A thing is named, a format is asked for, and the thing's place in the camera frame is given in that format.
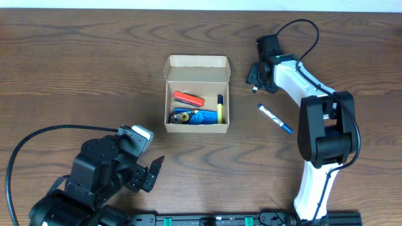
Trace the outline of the blue white marker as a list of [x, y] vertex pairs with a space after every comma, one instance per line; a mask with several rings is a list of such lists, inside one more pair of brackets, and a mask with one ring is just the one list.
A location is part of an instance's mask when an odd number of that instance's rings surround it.
[[275, 122], [280, 128], [286, 131], [288, 134], [293, 134], [293, 129], [285, 124], [281, 119], [274, 115], [269, 109], [267, 109], [263, 104], [258, 104], [258, 109], [268, 116], [273, 122]]

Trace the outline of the yellow highlighter pen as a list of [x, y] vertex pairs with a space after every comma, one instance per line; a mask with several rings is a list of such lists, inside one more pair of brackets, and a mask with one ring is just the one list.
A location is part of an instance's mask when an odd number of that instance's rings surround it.
[[224, 123], [224, 98], [221, 94], [217, 96], [217, 123]]

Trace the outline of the clear correction tape dispenser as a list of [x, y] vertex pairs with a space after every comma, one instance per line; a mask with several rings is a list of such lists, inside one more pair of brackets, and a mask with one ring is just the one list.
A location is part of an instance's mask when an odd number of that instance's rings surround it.
[[174, 113], [170, 117], [171, 124], [189, 124], [190, 119], [196, 114], [196, 111], [184, 111], [179, 113]]

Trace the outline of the brown cardboard box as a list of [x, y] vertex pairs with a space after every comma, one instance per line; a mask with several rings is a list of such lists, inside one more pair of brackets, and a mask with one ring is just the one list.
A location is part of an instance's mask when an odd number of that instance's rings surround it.
[[[164, 123], [167, 132], [226, 133], [230, 125], [229, 81], [231, 67], [226, 56], [218, 55], [170, 55], [163, 68], [166, 81]], [[173, 97], [181, 92], [204, 99], [201, 107], [184, 104]], [[222, 122], [174, 124], [171, 121], [176, 110], [218, 111], [218, 96], [222, 101]]]

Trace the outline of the blue plastic case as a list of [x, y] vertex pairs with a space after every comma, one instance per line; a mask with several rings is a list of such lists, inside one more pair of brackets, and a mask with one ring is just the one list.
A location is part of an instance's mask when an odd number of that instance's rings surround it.
[[211, 110], [195, 110], [186, 108], [176, 108], [174, 113], [184, 111], [196, 111], [197, 113], [190, 119], [189, 125], [201, 125], [201, 124], [217, 124], [217, 112]]

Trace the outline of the red black stapler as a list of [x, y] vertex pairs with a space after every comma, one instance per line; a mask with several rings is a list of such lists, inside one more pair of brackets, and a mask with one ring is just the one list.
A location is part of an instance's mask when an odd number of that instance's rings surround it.
[[203, 107], [205, 100], [201, 97], [197, 97], [195, 95], [191, 95], [191, 94], [187, 94], [187, 93], [183, 93], [183, 92], [179, 92], [179, 91], [175, 91], [173, 93], [173, 98], [175, 99], [175, 101], [184, 103], [184, 104], [188, 104], [188, 105], [192, 105], [195, 107]]

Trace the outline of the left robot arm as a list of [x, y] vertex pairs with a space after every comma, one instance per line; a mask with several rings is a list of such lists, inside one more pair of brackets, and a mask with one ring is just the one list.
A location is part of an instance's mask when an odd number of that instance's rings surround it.
[[130, 225], [131, 217], [107, 205], [123, 188], [153, 189], [164, 156], [138, 164], [153, 139], [141, 126], [121, 126], [114, 135], [83, 143], [69, 175], [59, 178], [30, 211], [30, 225]]

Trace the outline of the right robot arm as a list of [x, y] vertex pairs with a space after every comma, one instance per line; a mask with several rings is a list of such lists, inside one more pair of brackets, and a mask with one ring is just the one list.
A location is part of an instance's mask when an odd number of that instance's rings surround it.
[[300, 108], [297, 143], [305, 163], [293, 202], [298, 223], [323, 225], [329, 221], [326, 205], [336, 174], [359, 150], [353, 96], [324, 85], [296, 56], [284, 54], [276, 34], [258, 38], [256, 46], [259, 61], [246, 83], [254, 93], [282, 89]]

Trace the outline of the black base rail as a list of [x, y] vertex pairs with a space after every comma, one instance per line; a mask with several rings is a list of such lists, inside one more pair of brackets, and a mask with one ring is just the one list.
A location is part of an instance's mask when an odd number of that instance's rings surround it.
[[302, 220], [296, 212], [264, 208], [257, 213], [223, 214], [135, 214], [130, 226], [363, 226], [361, 213], [357, 211], [329, 211], [314, 222]]

